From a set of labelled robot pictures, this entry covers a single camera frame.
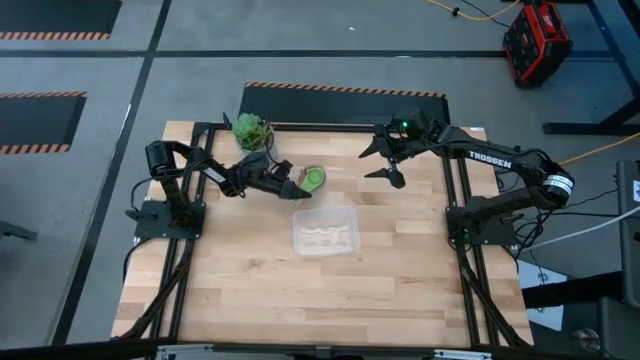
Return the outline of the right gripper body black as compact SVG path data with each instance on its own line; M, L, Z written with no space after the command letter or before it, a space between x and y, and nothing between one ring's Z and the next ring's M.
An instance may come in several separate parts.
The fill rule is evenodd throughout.
M468 134L462 129L447 126L428 130L423 138L412 140L400 131L398 124L390 124L375 125L374 139L386 141L384 158L400 163L428 151L434 151L440 157L451 157L451 146L466 143Z

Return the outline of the green measuring cup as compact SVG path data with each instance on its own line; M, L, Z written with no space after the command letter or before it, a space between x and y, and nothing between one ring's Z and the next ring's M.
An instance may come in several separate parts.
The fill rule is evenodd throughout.
M309 180L310 180L310 187L305 191L311 193L313 197L322 188L322 186L325 183L325 180L326 180L325 169L320 165L308 166L305 168L309 170Z

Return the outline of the black equipment case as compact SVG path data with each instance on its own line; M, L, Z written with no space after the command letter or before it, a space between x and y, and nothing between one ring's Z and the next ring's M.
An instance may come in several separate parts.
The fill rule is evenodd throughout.
M583 342L598 345L602 360L640 360L640 288L628 291L621 271L525 288L523 297L528 309L594 303L597 337L575 323Z

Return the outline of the clear plastic basket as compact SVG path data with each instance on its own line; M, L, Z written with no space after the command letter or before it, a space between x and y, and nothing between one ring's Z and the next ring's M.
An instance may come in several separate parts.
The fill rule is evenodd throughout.
M355 255L361 241L356 211L330 206L296 211L292 216L293 247L303 257Z

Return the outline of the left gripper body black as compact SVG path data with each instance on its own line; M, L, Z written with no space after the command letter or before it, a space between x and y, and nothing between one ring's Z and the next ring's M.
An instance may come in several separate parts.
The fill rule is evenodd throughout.
M228 196L244 196L247 187L279 195L281 184L269 171L270 159L265 152L253 152L227 170Z

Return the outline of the wide black hazard-striped floor mat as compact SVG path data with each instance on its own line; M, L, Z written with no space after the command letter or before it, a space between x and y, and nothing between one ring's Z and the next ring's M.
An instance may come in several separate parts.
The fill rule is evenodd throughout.
M443 93L263 81L245 84L238 113L273 123L375 124L414 110L450 121Z

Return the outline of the black desk frame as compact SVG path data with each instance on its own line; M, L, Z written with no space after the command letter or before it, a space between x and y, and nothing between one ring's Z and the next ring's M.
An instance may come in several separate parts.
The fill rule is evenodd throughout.
M578 103L591 115L542 125L549 135L640 133L640 10L634 0L554 0L575 42L568 58Z

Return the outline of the grey cabinet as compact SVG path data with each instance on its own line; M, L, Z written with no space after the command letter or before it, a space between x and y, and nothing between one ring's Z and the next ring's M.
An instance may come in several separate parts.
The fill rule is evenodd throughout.
M640 161L616 164L622 289L624 300L640 309Z

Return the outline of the red black tool box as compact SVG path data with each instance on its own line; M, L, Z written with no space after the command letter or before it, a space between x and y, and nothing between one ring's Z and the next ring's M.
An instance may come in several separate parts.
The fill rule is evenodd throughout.
M570 54L573 41L556 5L549 0L524 0L503 38L514 83L540 87Z

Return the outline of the grey metal foot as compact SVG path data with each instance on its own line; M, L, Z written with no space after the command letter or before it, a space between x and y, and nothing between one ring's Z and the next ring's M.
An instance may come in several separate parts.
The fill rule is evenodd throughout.
M13 236L31 241L36 239L37 233L13 223L0 220L0 239L5 236Z

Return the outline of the potted plant white patterned pot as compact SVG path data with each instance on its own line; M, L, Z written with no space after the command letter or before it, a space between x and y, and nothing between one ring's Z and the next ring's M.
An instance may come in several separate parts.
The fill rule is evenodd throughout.
M244 154L265 152L272 154L275 133L271 123L252 113L242 113L232 123L232 134Z

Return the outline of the black aluminium table frame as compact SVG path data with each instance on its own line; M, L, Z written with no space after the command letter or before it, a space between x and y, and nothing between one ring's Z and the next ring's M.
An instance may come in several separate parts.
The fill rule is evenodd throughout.
M366 133L280 131L276 154L327 179L310 199L281 200L254 189L223 196L213 182L191 186L206 203L186 284L164 308L159 332L183 343L315 347L467 348L498 334L466 313L445 208L462 199L455 163L433 154L405 162L402 189L370 172ZM347 207L360 245L351 254L295 251L299 210Z

